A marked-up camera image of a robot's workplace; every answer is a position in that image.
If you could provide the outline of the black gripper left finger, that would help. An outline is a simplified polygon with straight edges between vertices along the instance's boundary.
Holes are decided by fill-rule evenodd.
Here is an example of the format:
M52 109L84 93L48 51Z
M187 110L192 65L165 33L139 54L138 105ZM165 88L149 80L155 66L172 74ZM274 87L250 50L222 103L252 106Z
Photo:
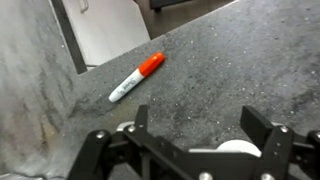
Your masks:
M111 134L92 131L86 137L67 180L108 180L115 166L127 164L142 180L157 180L157 165L147 147L148 106L141 105L133 125Z

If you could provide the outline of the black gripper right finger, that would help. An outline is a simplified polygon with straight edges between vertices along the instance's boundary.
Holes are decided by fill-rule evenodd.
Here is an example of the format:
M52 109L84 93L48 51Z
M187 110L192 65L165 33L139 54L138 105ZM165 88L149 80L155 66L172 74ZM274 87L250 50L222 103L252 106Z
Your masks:
M320 176L320 138L318 130L299 135L285 125L273 125L251 106L243 106L240 126L261 151L255 178L288 180L289 166L296 164L313 180Z

